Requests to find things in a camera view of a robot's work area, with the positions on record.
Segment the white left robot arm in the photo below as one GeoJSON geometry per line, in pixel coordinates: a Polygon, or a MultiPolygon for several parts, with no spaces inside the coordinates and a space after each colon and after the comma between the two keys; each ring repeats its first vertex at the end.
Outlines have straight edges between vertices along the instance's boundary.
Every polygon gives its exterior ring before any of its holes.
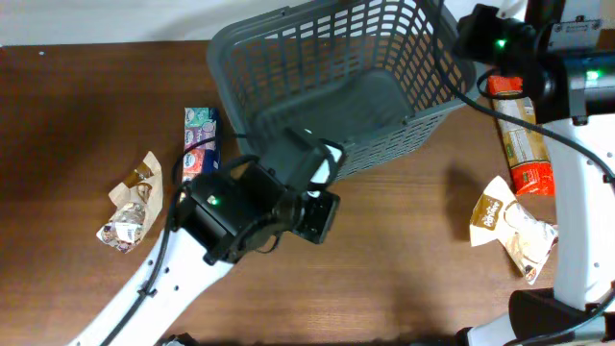
{"type": "Polygon", "coordinates": [[[284,233],[324,242],[340,199],[328,191],[342,145],[287,128],[267,151],[181,183],[146,260],[74,339],[75,345],[154,345],[183,311],[247,254],[284,233]]]}

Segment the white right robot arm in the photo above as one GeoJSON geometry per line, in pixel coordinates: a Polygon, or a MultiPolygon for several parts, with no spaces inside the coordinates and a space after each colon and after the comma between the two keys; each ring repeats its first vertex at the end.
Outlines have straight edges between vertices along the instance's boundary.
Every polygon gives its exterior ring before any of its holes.
{"type": "Polygon", "coordinates": [[[462,345],[585,345],[614,337],[614,55],[597,47],[596,1],[476,5],[455,54],[523,78],[551,159],[558,264],[548,289],[518,290],[507,312],[459,333],[462,345]]]}

